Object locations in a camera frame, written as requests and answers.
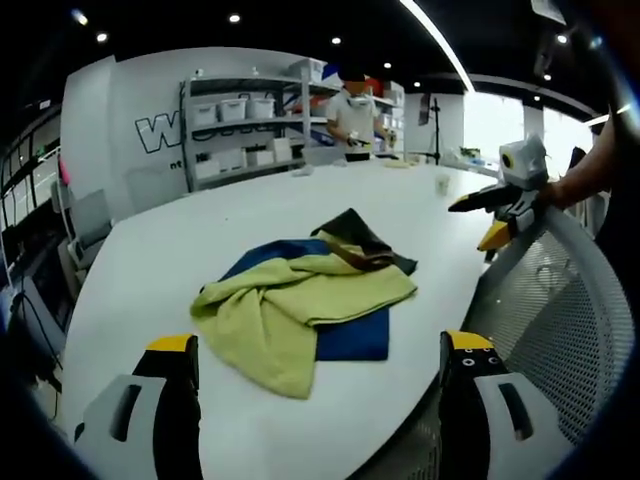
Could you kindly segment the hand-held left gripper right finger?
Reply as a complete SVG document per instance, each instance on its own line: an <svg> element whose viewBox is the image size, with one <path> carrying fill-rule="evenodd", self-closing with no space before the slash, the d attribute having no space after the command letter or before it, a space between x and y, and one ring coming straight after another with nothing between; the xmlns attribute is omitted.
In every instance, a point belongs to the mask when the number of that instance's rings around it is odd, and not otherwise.
<svg viewBox="0 0 640 480"><path fill-rule="evenodd" d="M441 479L545 479L571 453L559 413L485 337L440 335Z"/></svg>

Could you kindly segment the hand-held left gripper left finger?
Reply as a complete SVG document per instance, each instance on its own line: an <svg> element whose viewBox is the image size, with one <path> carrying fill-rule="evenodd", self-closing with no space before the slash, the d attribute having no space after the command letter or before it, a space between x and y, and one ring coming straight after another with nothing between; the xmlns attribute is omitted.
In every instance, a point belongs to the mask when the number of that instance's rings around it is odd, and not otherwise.
<svg viewBox="0 0 640 480"><path fill-rule="evenodd" d="M75 450L97 479L199 479L198 393L198 338L159 338L87 406Z"/></svg>

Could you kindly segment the person's right hand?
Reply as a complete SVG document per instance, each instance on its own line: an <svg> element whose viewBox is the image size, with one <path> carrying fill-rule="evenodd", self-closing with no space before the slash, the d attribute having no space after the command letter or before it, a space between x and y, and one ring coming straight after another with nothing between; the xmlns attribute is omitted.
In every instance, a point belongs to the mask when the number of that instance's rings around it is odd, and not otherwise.
<svg viewBox="0 0 640 480"><path fill-rule="evenodd" d="M574 204L560 181L547 183L539 192L537 200L545 206L564 210Z"/></svg>

